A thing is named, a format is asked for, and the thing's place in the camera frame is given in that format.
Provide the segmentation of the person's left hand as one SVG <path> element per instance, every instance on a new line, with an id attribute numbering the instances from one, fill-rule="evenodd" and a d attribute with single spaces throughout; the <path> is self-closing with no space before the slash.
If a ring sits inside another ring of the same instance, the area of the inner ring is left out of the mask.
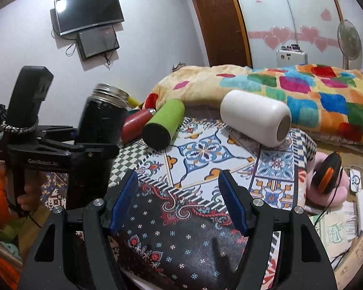
<path id="1" fill-rule="evenodd" d="M 17 207 L 22 211 L 37 211 L 42 196 L 42 186 L 46 182 L 46 174 L 33 170 L 25 170 L 24 193 L 15 198 L 12 172 L 4 172 L 0 178 L 2 188 L 6 192 L 9 208 L 15 212 Z"/>

